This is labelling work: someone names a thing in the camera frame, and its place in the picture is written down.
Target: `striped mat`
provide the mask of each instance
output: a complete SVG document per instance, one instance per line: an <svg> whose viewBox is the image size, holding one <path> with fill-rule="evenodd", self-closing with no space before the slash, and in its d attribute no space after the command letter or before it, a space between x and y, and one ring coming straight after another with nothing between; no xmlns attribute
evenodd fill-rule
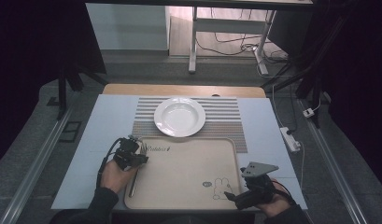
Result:
<svg viewBox="0 0 382 224"><path fill-rule="evenodd" d="M135 112L134 136L167 136L155 125L153 115L158 105L169 97L140 97ZM236 98L191 97L205 110L205 125L194 137L226 137L235 145L236 152L248 152Z"/></svg>

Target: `table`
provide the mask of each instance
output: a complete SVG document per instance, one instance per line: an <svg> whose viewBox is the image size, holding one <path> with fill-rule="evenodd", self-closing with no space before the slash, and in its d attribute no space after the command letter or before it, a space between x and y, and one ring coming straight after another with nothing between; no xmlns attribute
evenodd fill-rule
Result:
<svg viewBox="0 0 382 224"><path fill-rule="evenodd" d="M77 152L51 208L88 207L101 160L118 137L131 133L140 96L189 94L199 97L209 97L211 94L231 97L238 94L240 97L237 97L237 103L248 146L247 153L237 153L239 168L246 167L250 161L277 164L280 169L272 172L270 176L283 183L303 209L307 208L271 103L264 97L261 88L138 84L106 86L103 94L97 99ZM120 198L123 198L123 192L120 193ZM121 200L114 209L128 210Z"/></svg>
<svg viewBox="0 0 382 224"><path fill-rule="evenodd" d="M277 1L294 5L312 5L311 0L285 0ZM250 34L261 35L261 41L258 47L254 47L252 52L257 60L262 76L268 76L269 73L263 59L262 51L266 38L269 34L270 27L273 22L276 11L269 11L266 21L240 21L240 20L221 20L213 18L198 18L197 7L193 8L192 32L191 32L191 53L189 72L196 72L196 33L197 32L215 32L215 33L231 33L231 34Z"/></svg>

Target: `power strip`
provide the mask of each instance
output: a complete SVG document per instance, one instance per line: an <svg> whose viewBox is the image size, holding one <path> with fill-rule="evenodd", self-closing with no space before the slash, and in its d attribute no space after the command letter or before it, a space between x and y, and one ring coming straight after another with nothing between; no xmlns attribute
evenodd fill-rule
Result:
<svg viewBox="0 0 382 224"><path fill-rule="evenodd" d="M283 135L284 141L286 142L287 146L289 147L291 152L297 152L301 150L301 144L293 138L292 134L287 134L287 131L289 129L287 127L280 128L281 135Z"/></svg>

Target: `wall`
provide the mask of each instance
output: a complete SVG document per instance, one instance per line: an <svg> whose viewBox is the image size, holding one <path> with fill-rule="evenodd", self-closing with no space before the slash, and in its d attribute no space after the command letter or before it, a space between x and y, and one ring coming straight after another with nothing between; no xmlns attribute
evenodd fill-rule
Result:
<svg viewBox="0 0 382 224"><path fill-rule="evenodd" d="M83 2L0 1L0 159L33 113L41 86L73 62L105 72Z"/></svg>
<svg viewBox="0 0 382 224"><path fill-rule="evenodd" d="M382 183L382 4L358 2L321 70L332 119Z"/></svg>
<svg viewBox="0 0 382 224"><path fill-rule="evenodd" d="M100 49L168 50L168 7L87 4L87 9Z"/></svg>

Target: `drawing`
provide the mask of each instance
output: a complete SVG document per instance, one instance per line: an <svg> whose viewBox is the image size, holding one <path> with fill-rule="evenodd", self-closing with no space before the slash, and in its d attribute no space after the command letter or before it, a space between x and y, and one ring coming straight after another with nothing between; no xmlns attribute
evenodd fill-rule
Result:
<svg viewBox="0 0 382 224"><path fill-rule="evenodd" d="M214 200L228 200L224 192L233 193L228 178L217 178L214 185Z"/></svg>
<svg viewBox="0 0 382 224"><path fill-rule="evenodd" d="M211 187L213 186L213 183L209 182L209 181L206 181L206 182L203 182L203 186L208 188L208 187Z"/></svg>

